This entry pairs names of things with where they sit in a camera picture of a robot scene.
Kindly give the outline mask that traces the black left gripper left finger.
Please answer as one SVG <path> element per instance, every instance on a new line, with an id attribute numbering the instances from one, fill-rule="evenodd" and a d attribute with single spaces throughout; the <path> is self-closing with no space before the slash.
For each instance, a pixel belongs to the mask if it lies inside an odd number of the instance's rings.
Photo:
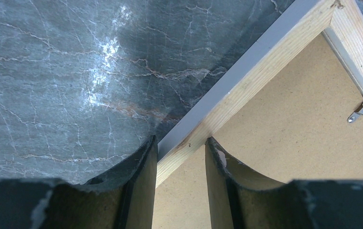
<path id="1" fill-rule="evenodd" d="M 84 184 L 59 178 L 0 179 L 0 229 L 149 229 L 157 156 L 152 135 L 125 160 Z"/>

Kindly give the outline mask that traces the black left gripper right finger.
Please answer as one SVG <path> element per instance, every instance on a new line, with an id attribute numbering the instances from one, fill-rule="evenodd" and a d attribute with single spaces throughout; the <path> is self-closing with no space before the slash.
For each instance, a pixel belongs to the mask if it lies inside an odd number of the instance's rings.
<path id="1" fill-rule="evenodd" d="M 250 168 L 210 137 L 205 164 L 214 229 L 363 229 L 363 180 L 282 183 Z"/>

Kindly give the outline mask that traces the brown cardboard backing board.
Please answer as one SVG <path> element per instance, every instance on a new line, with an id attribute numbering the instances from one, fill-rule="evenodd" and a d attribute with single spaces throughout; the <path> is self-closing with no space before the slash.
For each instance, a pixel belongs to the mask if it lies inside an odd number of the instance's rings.
<path id="1" fill-rule="evenodd" d="M 322 35 L 251 98 L 214 138 L 274 180 L 363 179 L 363 101 Z"/>

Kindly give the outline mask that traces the light wooden picture frame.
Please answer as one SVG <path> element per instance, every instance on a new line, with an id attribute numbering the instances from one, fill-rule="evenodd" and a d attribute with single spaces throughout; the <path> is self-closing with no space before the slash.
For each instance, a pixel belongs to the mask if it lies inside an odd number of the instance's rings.
<path id="1" fill-rule="evenodd" d="M 158 144 L 156 185 L 323 34 L 363 95 L 363 15 L 354 0 L 296 0 Z"/>

